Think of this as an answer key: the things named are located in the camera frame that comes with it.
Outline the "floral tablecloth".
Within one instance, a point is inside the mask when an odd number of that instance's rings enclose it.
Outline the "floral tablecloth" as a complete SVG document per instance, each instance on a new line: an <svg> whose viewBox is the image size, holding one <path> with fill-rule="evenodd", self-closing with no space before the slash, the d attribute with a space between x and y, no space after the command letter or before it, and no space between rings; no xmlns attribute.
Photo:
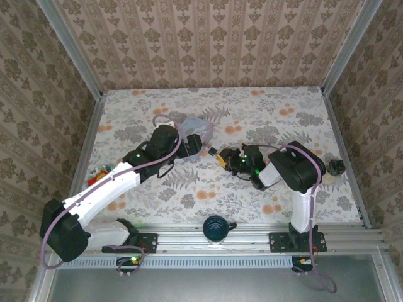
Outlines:
<svg viewBox="0 0 403 302"><path fill-rule="evenodd" d="M298 141L324 162L340 156L318 87L115 90L104 98L88 169L119 163L150 138L153 118L183 121L188 115L213 125L210 145L217 149L260 144L268 155L273 147ZM284 182L258 191L202 152L196 161L177 160L163 178L151 177L121 194L95 222L196 224L220 215L237 223L288 223L292 194Z"/></svg>

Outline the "dark blue mug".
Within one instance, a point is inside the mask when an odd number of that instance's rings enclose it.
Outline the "dark blue mug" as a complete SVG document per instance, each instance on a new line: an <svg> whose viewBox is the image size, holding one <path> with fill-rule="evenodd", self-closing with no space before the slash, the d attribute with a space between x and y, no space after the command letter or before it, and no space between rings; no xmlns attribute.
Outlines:
<svg viewBox="0 0 403 302"><path fill-rule="evenodd" d="M210 244L221 244L236 227L236 222L229 223L225 218L213 215L204 221L203 234Z"/></svg>

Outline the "red yellow snack bag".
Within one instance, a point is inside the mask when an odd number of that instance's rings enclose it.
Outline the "red yellow snack bag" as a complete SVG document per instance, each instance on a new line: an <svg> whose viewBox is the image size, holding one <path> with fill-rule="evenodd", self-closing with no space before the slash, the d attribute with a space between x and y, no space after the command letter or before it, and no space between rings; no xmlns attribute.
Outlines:
<svg viewBox="0 0 403 302"><path fill-rule="evenodd" d="M114 168L115 166L113 164L103 164L95 167L94 169L91 169L85 178L84 184L86 185L86 187L92 186L93 184L104 178L104 176L109 174Z"/></svg>

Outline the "glass jar with black lid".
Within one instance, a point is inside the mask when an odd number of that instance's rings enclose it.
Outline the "glass jar with black lid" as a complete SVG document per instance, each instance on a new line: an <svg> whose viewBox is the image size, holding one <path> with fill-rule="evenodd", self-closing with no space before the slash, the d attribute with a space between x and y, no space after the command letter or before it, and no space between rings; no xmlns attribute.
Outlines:
<svg viewBox="0 0 403 302"><path fill-rule="evenodd" d="M327 173L329 174L327 177L328 183L333 184L342 178L343 174L346 171L346 166L341 159L332 159L329 161L327 166Z"/></svg>

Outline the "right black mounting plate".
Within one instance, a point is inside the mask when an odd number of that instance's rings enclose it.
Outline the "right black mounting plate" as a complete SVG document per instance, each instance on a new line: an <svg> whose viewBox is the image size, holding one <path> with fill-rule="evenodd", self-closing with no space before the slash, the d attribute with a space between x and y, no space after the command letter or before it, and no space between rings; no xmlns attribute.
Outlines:
<svg viewBox="0 0 403 302"><path fill-rule="evenodd" d="M270 251L272 253L309 252L309 232L299 234L276 232L269 233ZM312 251L326 252L327 245L322 232L312 234Z"/></svg>

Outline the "black mounting plate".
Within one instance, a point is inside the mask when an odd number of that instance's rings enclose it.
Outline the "black mounting plate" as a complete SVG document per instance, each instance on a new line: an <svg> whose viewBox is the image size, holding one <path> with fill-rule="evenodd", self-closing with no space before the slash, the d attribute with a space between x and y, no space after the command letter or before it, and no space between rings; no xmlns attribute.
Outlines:
<svg viewBox="0 0 403 302"><path fill-rule="evenodd" d="M269 233L270 251L272 253L309 252L309 232L299 234L276 232ZM327 245L322 232L312 234L312 251L326 252Z"/></svg>
<svg viewBox="0 0 403 302"><path fill-rule="evenodd" d="M144 251L145 254L155 254L157 251L158 234L156 233L139 233L137 235L129 235L127 240L121 244L124 249L113 249L109 246L102 247L102 253L140 253L138 249L131 248L136 246Z"/></svg>

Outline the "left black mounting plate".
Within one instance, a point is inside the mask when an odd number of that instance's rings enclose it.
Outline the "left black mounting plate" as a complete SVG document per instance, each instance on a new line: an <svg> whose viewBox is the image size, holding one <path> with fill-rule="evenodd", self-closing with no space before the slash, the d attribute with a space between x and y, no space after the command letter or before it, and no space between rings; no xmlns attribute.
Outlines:
<svg viewBox="0 0 403 302"><path fill-rule="evenodd" d="M127 240L121 244L124 249L113 249L109 246L102 247L102 253L140 253L138 249L131 248L136 246L144 251L145 254L155 254L157 251L158 234L156 233L139 233L137 235L129 235Z"/></svg>

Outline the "black controller board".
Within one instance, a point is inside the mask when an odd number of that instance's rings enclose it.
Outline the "black controller board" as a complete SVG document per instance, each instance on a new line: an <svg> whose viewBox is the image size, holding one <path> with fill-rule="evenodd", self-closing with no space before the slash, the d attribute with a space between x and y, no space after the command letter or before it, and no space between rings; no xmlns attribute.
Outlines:
<svg viewBox="0 0 403 302"><path fill-rule="evenodd" d="M135 272L138 271L138 269L141 267L143 263L143 257L142 256L133 256L133 257L121 257L116 260L116 266L117 266L117 271L118 273L123 276L131 276Z"/></svg>
<svg viewBox="0 0 403 302"><path fill-rule="evenodd" d="M311 259L310 257L292 257L292 271L297 274L307 275L310 272L314 272L314 267L319 263L316 256Z"/></svg>

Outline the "grey metal panel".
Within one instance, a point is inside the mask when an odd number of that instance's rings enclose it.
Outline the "grey metal panel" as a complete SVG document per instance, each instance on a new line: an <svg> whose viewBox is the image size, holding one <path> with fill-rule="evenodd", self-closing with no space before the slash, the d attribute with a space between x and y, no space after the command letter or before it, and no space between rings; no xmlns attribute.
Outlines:
<svg viewBox="0 0 403 302"><path fill-rule="evenodd" d="M335 294L313 276L281 269L146 269L133 276L114 270L56 274L46 302L386 302L374 275L342 274Z"/></svg>

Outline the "aluminium side rail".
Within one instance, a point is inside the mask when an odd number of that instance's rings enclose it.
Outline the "aluminium side rail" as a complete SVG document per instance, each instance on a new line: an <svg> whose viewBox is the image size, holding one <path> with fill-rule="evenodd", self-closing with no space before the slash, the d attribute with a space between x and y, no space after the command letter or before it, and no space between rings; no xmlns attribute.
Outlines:
<svg viewBox="0 0 403 302"><path fill-rule="evenodd" d="M353 168L352 168L352 165L351 165L351 162L350 162L350 159L349 159L349 156L348 156L348 153L347 153L344 141L343 141L343 136L342 136L341 130L339 128L339 124L338 124L338 121L336 119L336 115L335 115L334 110L332 108L331 101L329 99L329 96L326 95L326 94L323 95L323 98L324 98L324 104L326 106L327 113L328 113L328 116L329 116L329 121L331 123L332 129L333 129L333 132L334 132L334 136L335 136L338 148L339 148L339 153L341 155L341 159L343 160L343 162L344 162L344 164L346 166L346 175L347 175L347 178L348 178L348 181L349 181L351 192L352 192L353 197L355 199L355 204L356 204L356 207L358 209L361 221L362 221L363 226L365 228L372 229L373 227L372 227L372 224L370 222L367 210L365 208L365 204L363 202L363 198L361 196L360 189L358 187L358 183L356 181L356 177L355 177L355 174L353 172Z"/></svg>
<svg viewBox="0 0 403 302"><path fill-rule="evenodd" d="M111 201L108 197L101 196L106 192L106 182L104 181L102 181L101 184L97 184L96 186L89 187L82 191L94 141L104 112L105 101L106 95L95 104L68 197L68 199L72 198L71 206L79 208L77 213L80 217L77 222L81 225L81 231L79 233L82 234L87 233L86 227L89 225L90 221Z"/></svg>

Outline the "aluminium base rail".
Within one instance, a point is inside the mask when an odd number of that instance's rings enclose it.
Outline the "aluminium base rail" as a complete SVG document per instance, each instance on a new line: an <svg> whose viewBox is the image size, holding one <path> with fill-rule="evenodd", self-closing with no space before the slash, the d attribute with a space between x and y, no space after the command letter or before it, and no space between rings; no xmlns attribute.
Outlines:
<svg viewBox="0 0 403 302"><path fill-rule="evenodd" d="M260 255L269 254L269 234L286 232L281 223L240 223L223 243L211 244L204 237L202 225L145 225L141 233L158 234L157 255ZM360 223L322 223L327 252L324 255L366 255L385 253L388 246L382 232Z"/></svg>

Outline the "aluminium frame post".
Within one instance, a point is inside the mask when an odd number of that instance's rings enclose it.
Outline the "aluminium frame post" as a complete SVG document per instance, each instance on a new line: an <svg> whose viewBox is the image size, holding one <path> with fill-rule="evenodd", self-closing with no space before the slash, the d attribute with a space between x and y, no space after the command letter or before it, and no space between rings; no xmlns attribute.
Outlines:
<svg viewBox="0 0 403 302"><path fill-rule="evenodd" d="M60 9L56 6L55 1L37 0L37 3L48 19L51 27L54 29L54 32L64 46L76 69L80 73L87 88L93 95L93 98L96 101L99 101L102 97L103 90L96 79L94 72L91 70L88 60L80 50L77 39L73 37L67 22L61 15Z"/></svg>
<svg viewBox="0 0 403 302"><path fill-rule="evenodd" d="M322 94L330 95L339 77L352 57L383 0L365 0L343 45L321 86Z"/></svg>

